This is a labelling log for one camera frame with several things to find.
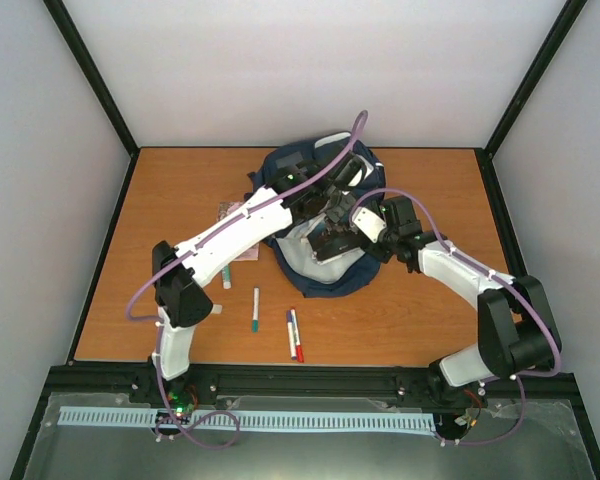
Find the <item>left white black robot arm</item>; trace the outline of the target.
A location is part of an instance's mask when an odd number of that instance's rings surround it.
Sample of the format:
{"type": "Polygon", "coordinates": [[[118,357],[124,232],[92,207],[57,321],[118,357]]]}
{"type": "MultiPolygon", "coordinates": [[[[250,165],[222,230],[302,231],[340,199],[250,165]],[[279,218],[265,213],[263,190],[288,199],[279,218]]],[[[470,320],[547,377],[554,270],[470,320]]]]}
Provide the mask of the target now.
{"type": "Polygon", "coordinates": [[[331,200],[349,197],[370,169],[346,153],[325,167],[300,162],[280,166],[241,207],[203,233],[152,251],[153,285],[160,339],[152,360],[158,373],[152,388],[166,402],[188,390],[189,350],[196,325],[214,305],[204,288],[226,265],[261,240],[316,216],[331,200]]]}

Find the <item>dark Wuthering Heights book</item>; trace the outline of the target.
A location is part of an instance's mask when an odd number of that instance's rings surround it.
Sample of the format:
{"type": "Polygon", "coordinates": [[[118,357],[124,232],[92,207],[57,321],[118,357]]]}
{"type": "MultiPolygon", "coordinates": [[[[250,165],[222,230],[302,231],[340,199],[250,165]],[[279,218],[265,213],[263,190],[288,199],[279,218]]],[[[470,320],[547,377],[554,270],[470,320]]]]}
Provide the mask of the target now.
{"type": "Polygon", "coordinates": [[[307,236],[314,258],[325,262],[358,248],[363,242],[359,233],[349,229],[316,229],[307,236]]]}

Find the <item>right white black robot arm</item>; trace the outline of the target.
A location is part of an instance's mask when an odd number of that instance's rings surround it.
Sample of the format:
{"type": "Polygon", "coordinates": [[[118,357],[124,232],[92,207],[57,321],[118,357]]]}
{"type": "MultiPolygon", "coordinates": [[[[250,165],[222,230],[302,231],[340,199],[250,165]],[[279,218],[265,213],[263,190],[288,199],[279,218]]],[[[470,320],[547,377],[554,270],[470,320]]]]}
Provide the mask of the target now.
{"type": "Polygon", "coordinates": [[[358,200],[350,223],[383,261],[396,258],[408,272],[445,285],[477,314],[477,341],[432,362],[432,400],[449,404],[461,388],[519,376],[552,377],[561,369],[561,339],[541,282],[499,272],[459,249],[437,226],[423,230],[424,206],[397,189],[382,202],[358,200]]]}

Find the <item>pink Taming of Shrew book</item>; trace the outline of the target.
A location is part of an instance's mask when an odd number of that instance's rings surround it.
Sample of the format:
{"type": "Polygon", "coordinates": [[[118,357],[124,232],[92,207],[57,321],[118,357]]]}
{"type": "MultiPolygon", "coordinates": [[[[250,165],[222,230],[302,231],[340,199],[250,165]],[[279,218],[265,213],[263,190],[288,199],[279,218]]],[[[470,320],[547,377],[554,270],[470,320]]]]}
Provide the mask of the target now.
{"type": "MultiPolygon", "coordinates": [[[[242,208],[242,202],[221,202],[218,207],[217,221],[220,222],[226,217],[231,216],[235,211],[242,208]]],[[[238,246],[244,246],[245,240],[241,237],[241,234],[246,232],[245,226],[236,223],[235,226],[229,229],[236,239],[238,246]]],[[[240,255],[235,258],[235,261],[257,261],[259,259],[259,244],[255,243],[249,248],[245,249],[240,255]]]]}

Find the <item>navy blue student backpack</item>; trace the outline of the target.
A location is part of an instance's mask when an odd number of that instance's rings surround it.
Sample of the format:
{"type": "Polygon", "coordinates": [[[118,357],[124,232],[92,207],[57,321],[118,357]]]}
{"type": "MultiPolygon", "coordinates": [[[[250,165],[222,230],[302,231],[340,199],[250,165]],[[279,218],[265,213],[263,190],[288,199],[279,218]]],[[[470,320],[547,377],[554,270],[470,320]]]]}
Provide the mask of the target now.
{"type": "MultiPolygon", "coordinates": [[[[288,188],[309,179],[346,147],[351,133],[334,133],[284,145],[269,153],[255,172],[252,187],[288,188]]],[[[371,241],[349,224],[353,204],[362,195],[386,186],[384,165],[361,141],[325,176],[289,197],[294,208],[291,227],[265,239],[283,274],[306,298],[336,298],[367,286],[381,261],[366,251],[371,241]]]]}

